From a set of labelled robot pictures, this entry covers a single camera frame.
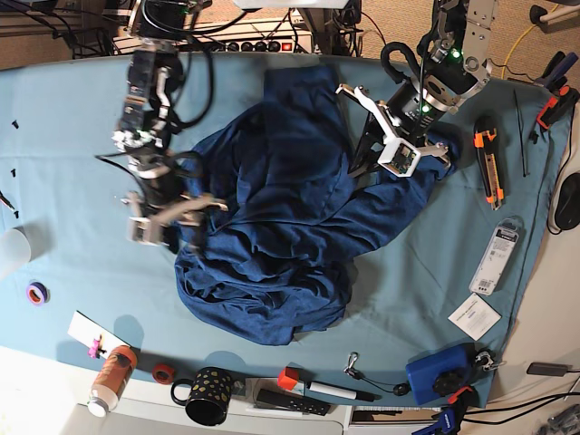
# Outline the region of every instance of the black mug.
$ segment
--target black mug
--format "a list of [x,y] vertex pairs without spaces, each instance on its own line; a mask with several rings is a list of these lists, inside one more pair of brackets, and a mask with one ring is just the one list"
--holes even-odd
[[[175,389],[180,385],[191,387],[185,401],[175,397]],[[201,369],[196,378],[179,379],[171,387],[171,399],[180,406],[193,421],[202,426],[217,426],[227,417],[227,407],[232,397],[232,376],[218,367]]]

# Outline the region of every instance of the orange utility knife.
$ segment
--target orange utility knife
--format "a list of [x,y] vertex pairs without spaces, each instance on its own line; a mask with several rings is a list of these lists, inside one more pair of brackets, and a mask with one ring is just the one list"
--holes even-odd
[[475,145],[479,170],[486,190],[486,200],[493,210],[500,208],[504,199],[504,190],[499,182],[496,158],[498,143],[499,137],[496,123],[487,115],[479,117],[473,129],[473,144]]

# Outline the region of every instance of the blue cloth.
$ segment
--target blue cloth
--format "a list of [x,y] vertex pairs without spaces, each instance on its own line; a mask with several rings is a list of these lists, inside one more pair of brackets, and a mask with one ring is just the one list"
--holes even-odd
[[[21,226],[33,248],[33,261],[0,282],[0,345],[97,372],[102,361],[89,358],[86,347],[66,333],[78,310],[141,348],[133,379],[153,382],[150,371],[159,362],[185,374],[218,366],[255,377],[275,377],[293,363],[313,381],[381,394],[343,373],[347,355],[361,355],[357,368],[369,379],[399,383],[406,379],[409,361],[470,341],[447,317],[469,297],[469,281],[495,225],[517,215],[525,231],[496,291],[486,298],[502,318],[478,343],[503,349],[537,261],[570,131],[566,117],[537,144],[527,144],[530,174],[523,178],[513,91],[526,137],[549,98],[546,90],[492,80],[458,114],[446,116],[443,120],[459,128],[466,144],[457,172],[436,185],[429,205],[391,243],[354,259],[353,295],[340,323],[270,347],[201,322],[176,292],[175,256],[125,237],[130,212],[120,199],[135,183],[93,156],[114,152],[111,130],[127,92],[129,60],[116,56],[0,72],[0,189],[20,210],[16,219],[0,208],[0,234]],[[370,59],[215,53],[215,61],[215,102],[196,128],[173,138],[175,151],[190,150],[260,103],[266,70],[323,64],[334,68],[341,82],[364,85],[375,99],[387,101],[399,89]],[[182,119],[203,109],[207,84],[205,59],[194,54],[177,108]],[[483,198],[471,146],[473,123],[484,111],[497,114],[502,133],[499,165],[506,202],[497,211]],[[366,111],[345,101],[343,114],[357,140]],[[20,129],[12,126],[14,120]],[[46,285],[48,304],[30,304],[24,290],[31,281]],[[491,380],[488,376],[477,385],[484,403]],[[375,404],[415,405],[411,394],[383,394]]]
[[381,170],[357,189],[336,87],[326,66],[269,71],[264,101],[194,147],[204,190],[229,207],[202,254],[176,260],[179,297],[204,322],[271,345],[324,330],[350,300],[343,263],[395,238],[455,169],[429,157],[412,178]]

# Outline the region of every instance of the screwdriver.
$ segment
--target screwdriver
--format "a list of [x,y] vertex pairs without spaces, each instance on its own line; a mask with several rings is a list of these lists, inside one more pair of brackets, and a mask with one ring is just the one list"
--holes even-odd
[[10,211],[14,213],[14,215],[18,218],[18,211],[14,208],[14,206],[10,203],[10,201],[3,195],[2,191],[0,190],[0,202],[7,206]]

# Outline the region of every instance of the white cup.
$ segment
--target white cup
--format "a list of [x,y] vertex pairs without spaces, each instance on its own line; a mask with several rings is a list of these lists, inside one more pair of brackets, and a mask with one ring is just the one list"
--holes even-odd
[[0,281],[30,261],[30,244],[17,229],[9,229],[0,236]]

